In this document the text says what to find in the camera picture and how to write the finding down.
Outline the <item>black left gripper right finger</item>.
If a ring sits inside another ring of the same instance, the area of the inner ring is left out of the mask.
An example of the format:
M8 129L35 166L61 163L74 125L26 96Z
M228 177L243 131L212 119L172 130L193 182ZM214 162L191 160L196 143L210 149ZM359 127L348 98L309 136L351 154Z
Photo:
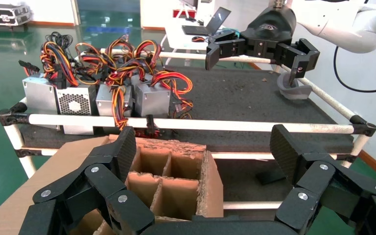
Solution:
M293 189L275 219L305 234L321 207L334 211L358 235L376 235L376 180L342 166L316 146L274 125L270 151Z

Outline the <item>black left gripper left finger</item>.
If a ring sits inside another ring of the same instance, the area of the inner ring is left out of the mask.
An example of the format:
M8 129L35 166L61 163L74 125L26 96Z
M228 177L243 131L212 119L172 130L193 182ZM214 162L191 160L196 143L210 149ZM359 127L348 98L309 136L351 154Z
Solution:
M116 235L142 234L155 216L125 185L136 150L131 126L114 142L95 147L76 170L33 195L20 234L66 235L93 210Z

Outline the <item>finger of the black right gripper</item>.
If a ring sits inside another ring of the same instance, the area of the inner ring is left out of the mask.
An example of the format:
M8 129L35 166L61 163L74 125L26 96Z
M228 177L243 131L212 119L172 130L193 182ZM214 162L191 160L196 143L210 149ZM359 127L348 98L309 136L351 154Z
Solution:
M290 69L288 86L296 87L295 79L303 78L307 71L315 69L320 52L305 38L300 38L295 43L276 45L275 61L279 65Z
M248 55L246 31L224 31L208 39L205 69L211 70L220 58Z

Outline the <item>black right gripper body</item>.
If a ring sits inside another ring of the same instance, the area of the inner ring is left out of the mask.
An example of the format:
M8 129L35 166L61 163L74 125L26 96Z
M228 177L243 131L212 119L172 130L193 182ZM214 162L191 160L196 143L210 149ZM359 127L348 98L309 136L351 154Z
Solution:
M275 59L277 45L290 45L295 27L296 16L292 9L267 7L240 32L240 38L245 40L244 54Z

